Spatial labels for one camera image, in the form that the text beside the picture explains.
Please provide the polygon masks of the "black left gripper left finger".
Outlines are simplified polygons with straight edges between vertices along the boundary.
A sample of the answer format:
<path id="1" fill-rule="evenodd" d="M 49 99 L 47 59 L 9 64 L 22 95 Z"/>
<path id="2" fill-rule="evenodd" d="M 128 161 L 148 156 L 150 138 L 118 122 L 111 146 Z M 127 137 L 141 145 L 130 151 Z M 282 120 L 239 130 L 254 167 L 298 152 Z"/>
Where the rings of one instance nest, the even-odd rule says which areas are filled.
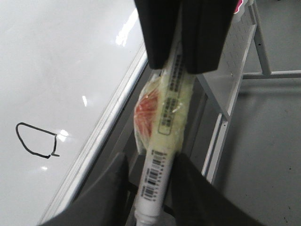
<path id="1" fill-rule="evenodd" d="M 131 194 L 129 164 L 118 153 L 81 197 L 43 226 L 124 226 Z"/>

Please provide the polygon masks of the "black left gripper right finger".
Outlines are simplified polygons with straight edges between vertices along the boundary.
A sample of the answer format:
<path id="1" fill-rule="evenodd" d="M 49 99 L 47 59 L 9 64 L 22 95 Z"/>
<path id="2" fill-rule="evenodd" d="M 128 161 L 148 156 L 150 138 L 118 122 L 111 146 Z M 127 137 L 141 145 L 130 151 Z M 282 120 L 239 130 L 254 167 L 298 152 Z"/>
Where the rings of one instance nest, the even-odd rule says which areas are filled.
<path id="1" fill-rule="evenodd" d="M 171 205 L 165 204 L 163 210 L 178 226 L 262 225 L 210 184 L 184 153 L 174 158 L 168 187 Z"/>

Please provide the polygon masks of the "black fabric covered robot arm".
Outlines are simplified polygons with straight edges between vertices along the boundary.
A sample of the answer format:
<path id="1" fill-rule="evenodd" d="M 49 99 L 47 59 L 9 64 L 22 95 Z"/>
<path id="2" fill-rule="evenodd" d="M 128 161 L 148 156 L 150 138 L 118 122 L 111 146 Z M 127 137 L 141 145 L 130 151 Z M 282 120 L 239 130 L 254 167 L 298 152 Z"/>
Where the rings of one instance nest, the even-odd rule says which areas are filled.
<path id="1" fill-rule="evenodd" d="M 139 154 L 145 162 L 135 201 L 138 226 L 156 224 L 168 187 L 178 226 L 256 226 L 220 194 L 181 152 L 197 74 L 218 68 L 240 0 L 137 0 L 149 65 L 134 111 Z"/>

